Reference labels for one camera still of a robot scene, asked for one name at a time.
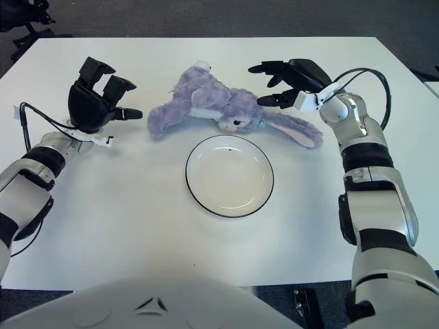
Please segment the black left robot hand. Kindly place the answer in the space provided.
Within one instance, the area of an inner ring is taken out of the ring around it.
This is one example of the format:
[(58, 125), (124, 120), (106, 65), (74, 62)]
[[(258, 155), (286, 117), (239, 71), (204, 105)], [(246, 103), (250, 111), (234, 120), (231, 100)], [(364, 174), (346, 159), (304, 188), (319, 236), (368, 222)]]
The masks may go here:
[[(127, 79), (115, 75), (115, 70), (106, 63), (88, 57), (79, 71), (79, 78), (69, 91), (68, 109), (70, 122), (77, 130), (94, 134), (109, 121), (127, 121), (143, 118), (140, 110), (122, 108), (117, 105), (124, 94), (136, 86)], [(103, 75), (109, 75), (103, 93), (93, 90)]]

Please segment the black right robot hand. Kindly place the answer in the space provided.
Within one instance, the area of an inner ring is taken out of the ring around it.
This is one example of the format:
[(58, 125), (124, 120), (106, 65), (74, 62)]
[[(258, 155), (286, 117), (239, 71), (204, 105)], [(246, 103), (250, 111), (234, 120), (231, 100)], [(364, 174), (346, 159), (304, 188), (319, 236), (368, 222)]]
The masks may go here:
[(257, 99), (260, 106), (289, 108), (300, 91), (319, 93), (332, 83), (331, 78), (314, 61), (309, 59), (291, 59), (283, 61), (263, 61), (261, 64), (248, 69), (250, 73), (265, 73), (271, 79), (267, 83), (272, 88), (281, 82), (285, 82), (292, 89), (280, 94), (272, 94)]

